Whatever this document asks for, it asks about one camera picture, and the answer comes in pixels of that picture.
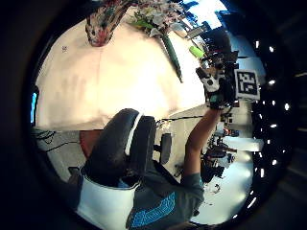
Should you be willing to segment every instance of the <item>ceiling light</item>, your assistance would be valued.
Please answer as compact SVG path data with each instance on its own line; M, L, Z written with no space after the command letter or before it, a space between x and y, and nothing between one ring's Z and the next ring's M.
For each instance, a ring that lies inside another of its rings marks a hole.
M265 170L264 169L260 170L260 176L261 176L261 178L263 178L265 176Z
M269 81L269 85L274 85L275 83L276 83L275 80L270 80L270 81Z
M288 103L285 103L285 109L289 110L289 108L290 108L290 105Z
M250 208L251 205L253 205L253 203L256 201L256 199L257 199L257 197L255 197L255 198L251 201L251 203L248 205L248 208Z

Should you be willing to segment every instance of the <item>white table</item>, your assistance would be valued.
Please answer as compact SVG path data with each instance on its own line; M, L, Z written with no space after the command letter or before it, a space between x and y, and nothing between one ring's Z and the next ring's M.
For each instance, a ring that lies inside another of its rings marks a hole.
M158 120L203 104L202 84L195 73L199 63L188 50L192 42L169 34L181 66L184 83L180 83L159 39L127 23L132 11L105 47L89 45L85 20L56 41L36 81L37 128L103 128L122 108Z

